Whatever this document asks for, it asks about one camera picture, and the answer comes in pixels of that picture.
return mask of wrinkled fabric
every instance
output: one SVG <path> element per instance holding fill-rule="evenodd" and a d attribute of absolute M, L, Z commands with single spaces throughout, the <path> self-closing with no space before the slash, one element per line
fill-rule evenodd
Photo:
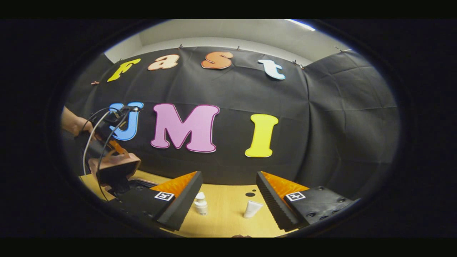
<path fill-rule="evenodd" d="M 233 54 L 230 67 L 202 68 L 208 53 L 220 51 Z M 177 66 L 147 69 L 169 54 L 180 56 Z M 106 82 L 122 63 L 137 58 L 141 61 L 119 79 Z M 260 59 L 275 61 L 286 78 L 269 77 Z M 80 90 L 84 100 L 71 96 L 73 105 L 88 118 L 113 103 L 142 102 L 135 137 L 119 144 L 141 159 L 140 170 L 159 176 L 175 178 L 201 171 L 204 183 L 253 185 L 256 173 L 265 171 L 307 187 L 325 186 L 350 198 L 381 180 L 398 146 L 400 123 L 394 96 L 379 72 L 353 51 L 331 55 L 305 69 L 274 56 L 215 47 L 166 49 L 104 67 L 101 77 L 97 77 L 100 71 L 93 75 L 98 85 Z M 160 103 L 174 104 L 182 120 L 198 105 L 219 107 L 213 123 L 216 151 L 189 151 L 185 145 L 190 136 L 180 149 L 173 144 L 166 149 L 152 147 L 157 118 L 153 108 Z M 279 120 L 271 138 L 273 154 L 267 158 L 244 154 L 254 133 L 250 117 L 256 113 Z"/>

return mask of letter m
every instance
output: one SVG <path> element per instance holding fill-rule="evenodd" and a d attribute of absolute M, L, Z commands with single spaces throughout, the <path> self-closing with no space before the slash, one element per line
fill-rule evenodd
<path fill-rule="evenodd" d="M 212 153 L 216 150 L 212 143 L 213 121 L 219 113 L 219 107 L 199 105 L 184 122 L 173 104 L 158 104 L 154 106 L 154 111 L 157 113 L 157 121 L 155 138 L 151 141 L 153 147 L 168 148 L 170 143 L 165 138 L 165 133 L 168 133 L 173 145 L 179 149 L 191 134 L 191 140 L 186 145 L 188 150 L 200 153 Z"/>

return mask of orange foam pad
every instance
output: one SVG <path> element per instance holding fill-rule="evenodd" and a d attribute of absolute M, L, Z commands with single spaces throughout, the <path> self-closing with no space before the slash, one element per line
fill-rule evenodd
<path fill-rule="evenodd" d="M 270 183 L 271 187 L 275 190 L 275 192 L 279 195 L 279 197 L 285 204 L 287 204 L 284 200 L 286 194 L 305 191 L 309 189 L 308 187 L 302 186 L 282 177 L 272 175 L 270 173 L 262 171 L 262 174 L 263 176 L 265 176 L 268 183 Z"/>
<path fill-rule="evenodd" d="M 186 186 L 189 184 L 189 182 L 195 176 L 196 173 L 197 172 L 194 171 L 192 173 L 185 174 L 183 176 L 174 178 L 155 187 L 151 187 L 151 189 L 165 193 L 172 193 L 175 194 L 176 198 L 178 198 L 178 196 L 186 188 Z"/>

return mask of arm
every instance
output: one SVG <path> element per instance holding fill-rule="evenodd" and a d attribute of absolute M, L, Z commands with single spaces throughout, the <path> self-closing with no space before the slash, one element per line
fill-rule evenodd
<path fill-rule="evenodd" d="M 72 133 L 74 136 L 77 136 L 80 130 L 83 128 L 84 124 L 87 122 L 85 118 L 78 117 L 72 113 L 67 107 L 64 106 L 62 111 L 62 128 Z M 84 130 L 87 130 L 89 133 L 92 132 L 93 127 L 92 123 L 88 122 Z"/>

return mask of white bottle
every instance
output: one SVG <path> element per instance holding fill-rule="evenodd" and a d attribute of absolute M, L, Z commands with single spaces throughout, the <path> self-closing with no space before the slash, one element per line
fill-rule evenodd
<path fill-rule="evenodd" d="M 200 215 L 207 215 L 208 214 L 208 204 L 205 201 L 205 194 L 203 194 L 203 192 L 200 192 L 195 196 L 195 199 L 197 199 L 197 201 L 194 202 L 197 212 Z"/>

